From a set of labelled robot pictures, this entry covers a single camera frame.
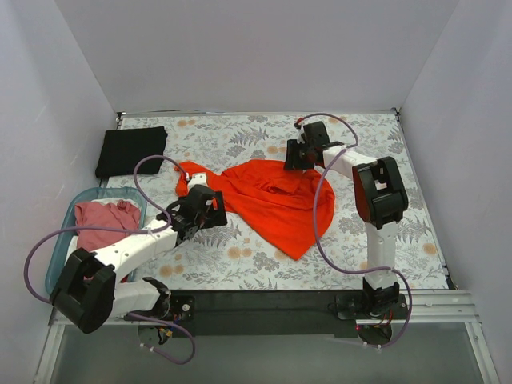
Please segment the orange t-shirt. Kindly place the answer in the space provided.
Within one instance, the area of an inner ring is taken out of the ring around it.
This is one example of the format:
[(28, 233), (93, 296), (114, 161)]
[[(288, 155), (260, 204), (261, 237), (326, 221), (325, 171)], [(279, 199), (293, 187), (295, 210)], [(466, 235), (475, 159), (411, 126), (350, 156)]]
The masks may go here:
[(284, 162), (253, 159), (215, 174), (194, 162), (189, 175), (204, 172), (209, 188), (221, 191), (227, 212), (293, 260), (314, 244), (313, 204), (321, 178), (316, 170), (284, 170)]

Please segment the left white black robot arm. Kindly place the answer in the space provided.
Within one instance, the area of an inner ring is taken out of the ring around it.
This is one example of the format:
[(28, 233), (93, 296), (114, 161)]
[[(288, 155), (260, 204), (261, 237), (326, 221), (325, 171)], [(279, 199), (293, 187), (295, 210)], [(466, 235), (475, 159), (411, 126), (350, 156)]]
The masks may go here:
[(50, 294), (51, 305), (83, 333), (112, 318), (172, 319), (170, 289), (156, 278), (124, 282), (140, 265), (191, 240), (198, 231), (227, 224), (223, 195), (204, 185), (168, 205), (138, 234), (88, 252), (76, 249)]

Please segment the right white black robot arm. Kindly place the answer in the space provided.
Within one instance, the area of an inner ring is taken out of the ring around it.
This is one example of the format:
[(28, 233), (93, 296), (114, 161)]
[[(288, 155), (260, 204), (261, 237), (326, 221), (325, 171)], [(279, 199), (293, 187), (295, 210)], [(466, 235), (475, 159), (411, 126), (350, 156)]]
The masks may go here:
[(372, 158), (358, 153), (359, 144), (347, 145), (330, 140), (323, 122), (305, 123), (299, 118), (294, 124), (297, 139), (287, 142), (285, 170), (324, 169), (314, 193), (313, 228), (321, 256), (327, 256), (320, 243), (318, 200), (327, 173), (333, 170), (353, 183), (358, 216), (366, 229), (367, 268), (362, 276), (362, 297), (357, 304), (372, 318), (391, 311), (399, 302), (401, 275), (395, 269), (398, 224), (408, 209), (409, 199), (396, 160), (392, 157)]

